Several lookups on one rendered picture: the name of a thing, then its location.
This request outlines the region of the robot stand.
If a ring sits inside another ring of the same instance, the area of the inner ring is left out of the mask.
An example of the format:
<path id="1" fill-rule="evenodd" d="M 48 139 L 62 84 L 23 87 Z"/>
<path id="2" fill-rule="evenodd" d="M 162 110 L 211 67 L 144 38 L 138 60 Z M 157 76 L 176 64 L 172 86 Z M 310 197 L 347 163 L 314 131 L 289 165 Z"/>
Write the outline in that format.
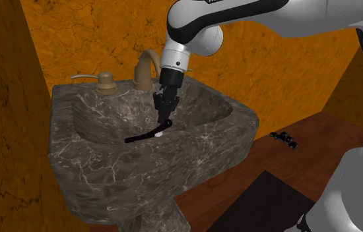
<path id="1" fill-rule="evenodd" d="M 314 204 L 264 171 L 206 232 L 283 232 Z"/>

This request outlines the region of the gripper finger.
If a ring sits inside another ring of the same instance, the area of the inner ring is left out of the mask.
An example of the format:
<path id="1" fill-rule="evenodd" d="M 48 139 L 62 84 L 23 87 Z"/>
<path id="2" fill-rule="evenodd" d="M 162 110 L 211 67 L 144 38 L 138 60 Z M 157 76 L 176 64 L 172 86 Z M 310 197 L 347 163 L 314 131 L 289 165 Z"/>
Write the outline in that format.
<path id="1" fill-rule="evenodd" d="M 167 106 L 166 106 L 166 109 L 167 109 L 166 119 L 170 118 L 171 113 L 176 109 L 179 102 L 180 102 L 180 97 L 176 96 L 172 101 L 167 103 Z"/>
<path id="2" fill-rule="evenodd" d="M 153 93 L 154 107 L 158 111 L 158 123 L 163 123 L 168 118 L 168 105 L 162 93 Z"/>

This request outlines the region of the dark marble pedestal sink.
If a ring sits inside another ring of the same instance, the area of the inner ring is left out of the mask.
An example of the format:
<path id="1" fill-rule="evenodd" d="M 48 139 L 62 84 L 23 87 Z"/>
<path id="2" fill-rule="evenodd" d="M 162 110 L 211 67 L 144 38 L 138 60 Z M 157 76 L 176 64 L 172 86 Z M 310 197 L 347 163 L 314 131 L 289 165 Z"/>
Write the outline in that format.
<path id="1" fill-rule="evenodd" d="M 152 92 L 130 80 L 106 96 L 95 83 L 54 86 L 48 158 L 70 212 L 120 232 L 189 232 L 174 198 L 246 158 L 259 118 L 185 78 L 172 126 L 158 126 Z"/>

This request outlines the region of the tan soap dispenser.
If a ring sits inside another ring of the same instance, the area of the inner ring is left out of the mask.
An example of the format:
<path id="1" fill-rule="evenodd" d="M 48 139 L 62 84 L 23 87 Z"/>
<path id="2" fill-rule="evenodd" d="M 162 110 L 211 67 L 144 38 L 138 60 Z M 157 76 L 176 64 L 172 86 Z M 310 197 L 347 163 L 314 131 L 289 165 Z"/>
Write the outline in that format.
<path id="1" fill-rule="evenodd" d="M 112 73 L 107 71 L 99 72 L 97 75 L 93 74 L 72 74 L 71 79 L 76 78 L 95 78 L 98 80 L 96 84 L 96 91 L 103 95 L 112 95 L 118 91 L 117 84 L 114 81 Z"/>

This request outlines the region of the black toy truck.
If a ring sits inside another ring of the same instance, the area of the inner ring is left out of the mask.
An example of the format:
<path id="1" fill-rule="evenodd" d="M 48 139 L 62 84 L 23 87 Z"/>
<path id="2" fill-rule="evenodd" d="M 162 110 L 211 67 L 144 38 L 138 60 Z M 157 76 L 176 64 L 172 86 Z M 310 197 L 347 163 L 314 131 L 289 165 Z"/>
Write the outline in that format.
<path id="1" fill-rule="evenodd" d="M 285 143 L 290 149 L 294 150 L 298 147 L 298 144 L 294 141 L 293 137 L 291 137 L 291 135 L 287 132 L 283 131 L 280 134 L 277 132 L 271 132 L 269 135 L 275 140 Z"/>

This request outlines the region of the tan faucet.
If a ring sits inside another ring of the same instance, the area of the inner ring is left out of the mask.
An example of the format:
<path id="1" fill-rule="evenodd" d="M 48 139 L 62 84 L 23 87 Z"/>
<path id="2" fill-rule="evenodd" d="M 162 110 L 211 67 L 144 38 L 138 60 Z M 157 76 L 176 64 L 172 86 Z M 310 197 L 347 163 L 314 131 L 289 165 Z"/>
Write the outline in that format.
<path id="1" fill-rule="evenodd" d="M 162 67 L 160 58 L 154 50 L 146 49 L 141 53 L 139 61 L 134 68 L 134 89 L 141 91 L 152 90 L 151 63 L 154 65 L 156 77 L 160 77 Z"/>

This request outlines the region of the black brush with white patch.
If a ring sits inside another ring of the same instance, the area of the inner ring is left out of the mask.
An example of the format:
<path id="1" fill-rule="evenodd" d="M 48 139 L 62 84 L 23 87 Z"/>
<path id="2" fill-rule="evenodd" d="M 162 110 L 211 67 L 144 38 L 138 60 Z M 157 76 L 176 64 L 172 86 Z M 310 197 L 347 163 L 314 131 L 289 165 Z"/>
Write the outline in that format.
<path id="1" fill-rule="evenodd" d="M 162 131 L 170 128 L 171 126 L 172 126 L 172 121 L 170 119 L 166 119 L 163 123 L 161 123 L 155 129 L 153 129 L 149 132 L 146 132 L 144 134 L 141 134 L 139 136 L 133 136 L 133 137 L 126 138 L 124 140 L 124 142 L 130 143 L 130 142 L 136 142 L 136 141 L 144 140 L 144 139 L 148 139 L 148 138 L 153 138 L 156 136 L 156 134 L 161 133 Z"/>

